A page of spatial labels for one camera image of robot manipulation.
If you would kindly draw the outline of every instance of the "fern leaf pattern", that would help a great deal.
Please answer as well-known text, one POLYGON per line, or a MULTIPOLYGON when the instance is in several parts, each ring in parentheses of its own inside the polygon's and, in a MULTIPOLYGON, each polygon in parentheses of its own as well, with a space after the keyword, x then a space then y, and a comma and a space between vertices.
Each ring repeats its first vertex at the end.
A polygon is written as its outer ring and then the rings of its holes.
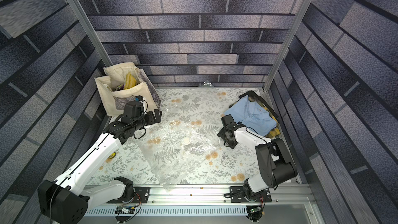
POLYGON ((256 175, 258 163, 251 149, 238 144, 232 150, 217 137, 221 115, 248 90, 260 94, 257 88, 157 89, 162 122, 147 126, 142 139, 128 139, 88 184, 102 185, 123 176, 135 184, 165 182, 171 187, 173 183, 241 183, 256 175), (182 145, 186 136, 191 143, 182 145))

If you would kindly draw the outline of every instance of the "mounting plate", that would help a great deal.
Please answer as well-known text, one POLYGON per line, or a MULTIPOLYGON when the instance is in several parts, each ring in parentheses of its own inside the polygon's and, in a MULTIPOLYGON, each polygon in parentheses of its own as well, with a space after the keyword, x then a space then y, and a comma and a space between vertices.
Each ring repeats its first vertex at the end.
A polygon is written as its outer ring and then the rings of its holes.
MULTIPOLYGON (((150 187, 134 187, 135 192, 140 196, 141 203, 147 203, 149 197, 150 187)), ((137 195, 135 195, 134 200, 131 203, 139 203, 140 199, 138 199, 137 195)), ((119 199, 110 200, 107 203, 123 203, 119 199)))
MULTIPOLYGON (((231 186, 231 187, 229 187, 229 191, 233 195, 233 194, 243 191, 243 187, 242 186, 240 186, 240 187, 231 186)), ((271 195, 267 195, 267 193, 269 193, 269 189, 266 189, 261 194, 256 195, 254 197, 256 199, 255 202, 260 202, 260 195, 263 196, 264 202, 272 202, 271 195)), ((243 196, 243 194, 241 194, 241 195, 231 197, 231 202, 236 203, 236 202, 249 202, 249 201, 243 196)))

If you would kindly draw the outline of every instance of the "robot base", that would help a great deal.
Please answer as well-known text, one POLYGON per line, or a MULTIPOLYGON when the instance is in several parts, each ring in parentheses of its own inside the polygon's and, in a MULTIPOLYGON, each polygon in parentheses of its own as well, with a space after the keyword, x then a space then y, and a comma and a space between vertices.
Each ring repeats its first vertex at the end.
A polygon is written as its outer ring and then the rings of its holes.
MULTIPOLYGON (((229 187, 231 195, 242 192, 243 191, 243 186, 237 187, 237 186, 231 186, 229 187)), ((252 197, 253 200, 255 201, 249 201, 246 197, 245 194, 242 193, 240 195, 236 195, 231 197, 231 202, 236 203, 236 202, 260 202, 260 196, 263 196, 264 202, 272 202, 271 199, 271 194, 269 194, 269 189, 264 189, 259 193, 258 195, 255 195, 252 197)))
MULTIPOLYGON (((135 192, 140 196, 141 198, 141 203, 147 203, 148 202, 148 197, 149 197, 149 191, 150 187, 134 187, 135 192)), ((135 195, 134 200, 131 203, 139 203, 140 199, 135 195)), ((123 203, 121 199, 114 199, 107 201, 107 203, 123 203)))

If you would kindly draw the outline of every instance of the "white bottle cap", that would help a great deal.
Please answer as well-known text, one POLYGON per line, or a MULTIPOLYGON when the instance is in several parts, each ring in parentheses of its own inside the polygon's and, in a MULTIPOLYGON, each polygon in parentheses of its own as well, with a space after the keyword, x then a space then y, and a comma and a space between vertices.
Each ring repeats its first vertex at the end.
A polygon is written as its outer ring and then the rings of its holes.
POLYGON ((185 137, 185 138, 182 139, 182 143, 185 144, 185 145, 190 144, 191 143, 191 139, 189 137, 185 137))

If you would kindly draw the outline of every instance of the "black cable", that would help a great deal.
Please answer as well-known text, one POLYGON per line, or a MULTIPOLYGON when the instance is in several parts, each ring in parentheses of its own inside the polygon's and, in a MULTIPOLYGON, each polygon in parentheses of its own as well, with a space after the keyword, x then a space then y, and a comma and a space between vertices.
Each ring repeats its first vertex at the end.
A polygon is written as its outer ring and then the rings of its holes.
POLYGON ((226 143, 226 142, 224 141, 224 146, 225 146, 225 147, 231 148, 231 146, 230 146, 229 144, 225 145, 225 143, 226 143))
POLYGON ((134 132, 134 134, 132 135, 135 139, 140 139, 140 138, 142 138, 143 136, 145 136, 145 134, 147 134, 147 130, 145 129, 145 127, 143 127, 143 129, 145 130, 144 131, 144 134, 141 136, 141 137, 139 137, 139 138, 136 138, 135 137, 135 132, 134 132))
POLYGON ((144 100, 144 99, 142 101, 145 101, 145 103, 147 104, 147 108, 145 109, 145 112, 144 112, 144 113, 146 113, 147 110, 148 110, 148 102, 146 100, 144 100))
MULTIPOLYGON (((263 137, 259 137, 259 136, 257 136, 257 135, 255 135, 255 134, 253 134, 253 133, 251 133, 251 132, 248 132, 248 133, 250 133, 251 135, 253 135, 253 136, 255 136, 255 137, 258 137, 258 138, 261 138, 261 140, 264 140, 263 139, 263 137)), ((272 145, 272 141, 271 142, 266 142, 266 146, 267 146, 267 148, 268 148, 268 160, 269 160, 269 166, 271 167, 271 160, 272 160, 272 157, 271 157, 271 150, 270 150, 270 148, 269 148, 269 146, 270 145, 272 145)))
POLYGON ((254 132, 256 132, 258 135, 260 135, 254 128, 252 127, 246 127, 246 131, 248 130, 248 128, 252 129, 254 132))
POLYGON ((263 207, 263 197, 261 195, 260 195, 260 203, 261 203, 261 206, 260 206, 261 211, 257 211, 257 212, 251 213, 250 210, 249 210, 249 212, 248 212, 249 215, 247 216, 247 218, 249 220, 255 222, 255 221, 259 221, 261 219, 261 217, 263 215, 263 209, 264 209, 264 207, 263 207))
POLYGON ((129 220, 131 220, 131 219, 133 219, 139 212, 140 212, 140 210, 141 210, 141 208, 142 208, 142 202, 141 202, 141 198, 140 198, 140 196, 137 194, 137 196, 138 196, 138 199, 140 199, 140 203, 139 203, 139 205, 140 205, 140 209, 138 209, 138 211, 132 216, 132 217, 130 217, 129 219, 127 219, 126 221, 124 221, 124 222, 127 222, 127 221, 129 221, 129 220))
MULTIPOLYGON (((122 129, 122 128, 124 128, 124 127, 126 127, 126 126, 128 126, 128 125, 131 125, 131 124, 133 124, 134 122, 136 122, 137 120, 139 120, 140 118, 142 118, 143 116, 144 116, 144 114, 147 112, 147 109, 145 110, 145 112, 140 116, 140 117, 138 117, 136 120, 134 120, 134 121, 132 121, 131 123, 129 123, 129 124, 126 124, 125 126, 122 126, 122 127, 120 127, 120 128, 117 128, 116 130, 113 130, 113 131, 111 131, 111 132, 109 132, 104 138, 103 138, 103 140, 97 145, 97 147, 99 147, 101 144, 102 144, 102 142, 109 136, 109 134, 111 134, 112 132, 116 132, 117 130, 120 130, 120 129, 122 129)), ((88 156, 90 156, 91 155, 91 153, 93 152, 93 151, 95 151, 95 149, 94 150, 92 150, 77 166, 76 166, 76 168, 74 168, 72 171, 71 171, 71 173, 70 174, 72 174, 85 160, 86 160, 86 158, 88 157, 88 156)))
POLYGON ((241 193, 243 193, 244 191, 241 191, 241 192, 238 192, 238 193, 235 193, 235 194, 233 194, 233 195, 231 195, 231 193, 226 193, 226 194, 224 194, 224 197, 225 198, 231 198, 231 197, 234 197, 234 196, 236 196, 236 195, 240 195, 241 193))
POLYGON ((132 199, 128 203, 123 203, 120 206, 124 207, 124 206, 130 204, 132 201, 134 201, 134 199, 135 199, 135 195, 132 197, 132 199))
POLYGON ((52 206, 52 199, 54 198, 54 196, 55 196, 55 193, 57 192, 57 190, 58 190, 58 188, 59 188, 59 186, 61 186, 61 184, 63 184, 64 182, 65 182, 65 180, 67 179, 67 177, 65 177, 65 179, 60 183, 60 184, 58 184, 58 186, 55 188, 55 191, 54 191, 54 193, 52 194, 52 197, 51 197, 51 200, 50 200, 50 224, 52 224, 52 218, 51 218, 51 206, 52 206))

